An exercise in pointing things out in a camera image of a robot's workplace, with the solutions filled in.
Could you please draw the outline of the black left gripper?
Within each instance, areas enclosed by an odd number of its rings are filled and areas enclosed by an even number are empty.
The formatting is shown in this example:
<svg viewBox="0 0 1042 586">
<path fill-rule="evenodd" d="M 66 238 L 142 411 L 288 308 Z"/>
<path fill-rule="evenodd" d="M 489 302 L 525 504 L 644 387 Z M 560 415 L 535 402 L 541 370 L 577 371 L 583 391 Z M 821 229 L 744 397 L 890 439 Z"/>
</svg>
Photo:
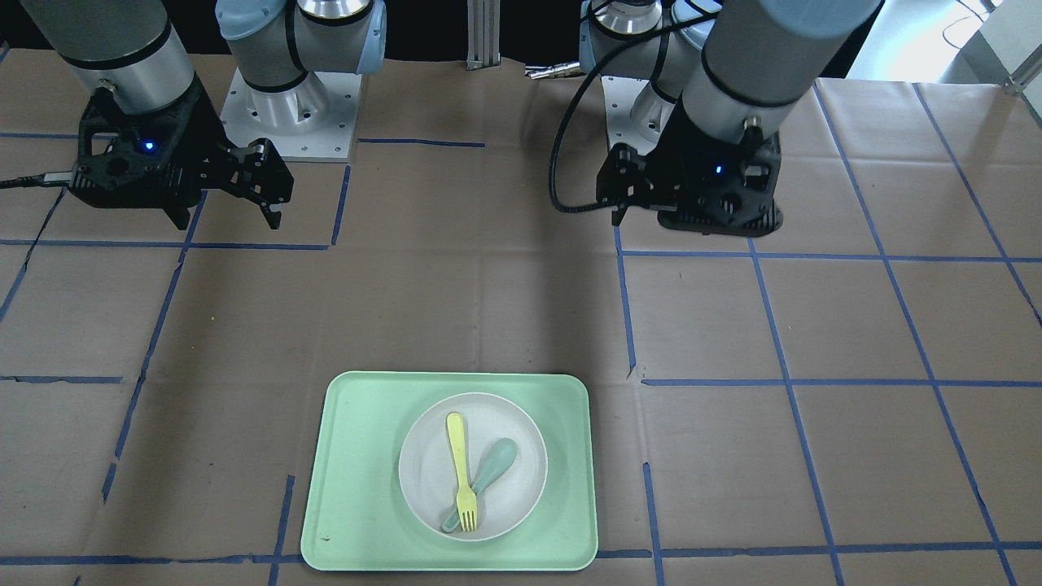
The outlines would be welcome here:
<svg viewBox="0 0 1042 586">
<path fill-rule="evenodd" d="M 611 146 L 596 176 L 596 204 L 619 227 L 630 207 L 661 205 L 670 230 L 763 237 L 782 228 L 774 199 L 782 171 L 779 135 L 740 127 L 737 143 L 704 133 L 678 105 L 647 157 L 626 143 Z"/>
</svg>

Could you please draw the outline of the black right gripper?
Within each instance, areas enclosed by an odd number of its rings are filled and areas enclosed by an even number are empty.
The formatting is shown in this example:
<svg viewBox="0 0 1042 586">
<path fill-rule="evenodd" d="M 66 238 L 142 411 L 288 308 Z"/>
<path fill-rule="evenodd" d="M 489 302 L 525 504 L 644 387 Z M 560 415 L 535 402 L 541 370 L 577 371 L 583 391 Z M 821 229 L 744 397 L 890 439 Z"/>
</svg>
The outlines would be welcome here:
<svg viewBox="0 0 1042 586">
<path fill-rule="evenodd" d="M 195 77 L 167 107 L 129 114 L 101 81 L 79 122 L 78 152 L 68 189 L 102 210 L 160 210 L 179 229 L 190 209 L 230 161 L 228 193 L 260 209 L 269 229 L 282 226 L 294 177 L 270 138 L 232 148 L 204 83 Z"/>
</svg>

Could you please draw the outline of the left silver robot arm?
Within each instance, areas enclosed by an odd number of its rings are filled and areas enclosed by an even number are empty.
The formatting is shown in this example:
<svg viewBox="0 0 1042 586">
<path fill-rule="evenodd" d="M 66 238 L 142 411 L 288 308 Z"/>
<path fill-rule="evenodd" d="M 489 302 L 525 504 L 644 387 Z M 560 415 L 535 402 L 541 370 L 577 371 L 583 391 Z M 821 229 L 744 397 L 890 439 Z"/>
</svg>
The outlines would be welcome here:
<svg viewBox="0 0 1042 586">
<path fill-rule="evenodd" d="M 611 145 L 594 203 L 559 199 L 560 212 L 655 211 L 670 230 L 758 238 L 782 227 L 774 199 L 779 129 L 876 1 L 584 1 L 584 90 L 596 77 L 643 79 L 646 155 Z"/>
</svg>

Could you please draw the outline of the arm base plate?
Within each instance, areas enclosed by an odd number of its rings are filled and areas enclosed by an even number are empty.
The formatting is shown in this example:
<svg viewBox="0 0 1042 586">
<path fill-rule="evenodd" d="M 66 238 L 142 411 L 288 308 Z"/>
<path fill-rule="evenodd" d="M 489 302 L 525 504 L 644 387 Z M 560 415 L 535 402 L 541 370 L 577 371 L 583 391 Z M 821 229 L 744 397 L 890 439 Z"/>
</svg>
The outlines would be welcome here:
<svg viewBox="0 0 1042 586">
<path fill-rule="evenodd" d="M 312 72 L 279 93 L 247 86 L 237 70 L 221 112 L 225 133 L 244 147 L 268 138 L 287 162 L 348 163 L 364 75 Z"/>
<path fill-rule="evenodd" d="M 639 155 L 655 148 L 689 73 L 656 82 L 627 77 L 600 77 L 606 111 L 607 147 L 626 144 Z"/>
</svg>

